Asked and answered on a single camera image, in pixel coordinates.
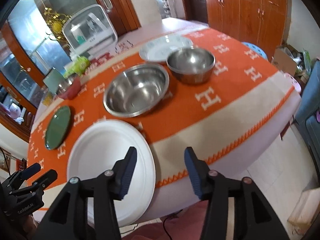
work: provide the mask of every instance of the oval green dish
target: oval green dish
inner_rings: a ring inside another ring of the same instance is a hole
[[[44,144],[49,150],[58,148],[65,139],[71,119],[69,106],[60,107],[50,120],[45,133]]]

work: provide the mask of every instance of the white ceramic plate with pattern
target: white ceramic plate with pattern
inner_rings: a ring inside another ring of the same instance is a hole
[[[119,227],[132,224],[148,208],[156,184],[156,168],[145,138],[130,124],[119,120],[95,123],[74,144],[67,167],[67,179],[95,178],[123,159],[130,146],[137,149],[137,164],[128,194],[114,201]],[[94,223],[93,198],[88,199],[88,220]]]
[[[148,62],[166,62],[171,52],[192,46],[192,41],[186,37],[171,34],[147,42],[139,51],[140,57]]]

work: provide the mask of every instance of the screw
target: screw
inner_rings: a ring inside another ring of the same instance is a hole
[[[242,179],[242,181],[243,181],[244,183],[246,183],[246,184],[251,184],[251,183],[252,183],[252,179],[249,178],[249,177],[244,177],[244,178]]]
[[[216,176],[218,176],[218,172],[215,171],[215,170],[209,171],[208,174],[209,174],[211,177],[216,177]]]
[[[104,175],[107,176],[107,177],[111,177],[113,174],[114,174],[113,170],[106,170],[104,172]]]
[[[69,180],[69,182],[70,182],[71,184],[76,184],[76,183],[78,183],[78,181],[79,181],[79,179],[78,179],[77,177],[73,177],[73,178],[71,178],[71,179]]]

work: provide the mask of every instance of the table runner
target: table runner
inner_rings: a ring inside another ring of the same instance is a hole
[[[208,164],[213,163],[265,124],[294,90],[268,61],[223,33],[205,29],[184,36],[215,55],[209,82],[182,84],[165,66],[170,85],[159,106],[145,116],[116,118],[105,110],[103,92],[121,71],[144,62],[138,54],[141,45],[136,46],[85,76],[73,101],[58,99],[48,108],[33,127],[28,165],[39,162],[39,175],[55,169],[58,179],[50,187],[63,184],[68,156],[82,132],[95,122],[121,119],[135,126],[149,143],[156,164],[156,186],[161,187],[187,175],[183,160],[187,146]],[[64,105],[71,107],[74,121],[62,145],[49,151],[44,146],[46,127],[54,111]]]

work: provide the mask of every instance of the dining table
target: dining table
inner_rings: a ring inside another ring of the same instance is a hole
[[[102,103],[109,83],[122,71],[144,62],[139,50],[155,38],[178,34],[193,46],[209,50],[216,58],[210,80],[200,85],[182,84],[170,76],[169,89],[149,114],[118,118]],[[73,100],[56,98],[40,104],[31,129],[28,166],[41,165],[42,175],[55,169],[58,179],[43,195],[44,206],[34,213],[40,221],[67,182],[72,147],[91,125],[120,119],[133,125],[150,146],[156,168],[154,194],[136,223],[156,219],[186,208],[199,199],[194,194],[183,154],[193,147],[210,169],[232,178],[246,170],[279,136],[299,107],[301,97],[275,66],[240,41],[207,25],[166,18],[119,37],[81,77],[81,90]],[[72,108],[74,120],[66,139],[55,150],[45,148],[47,125],[61,106]]]

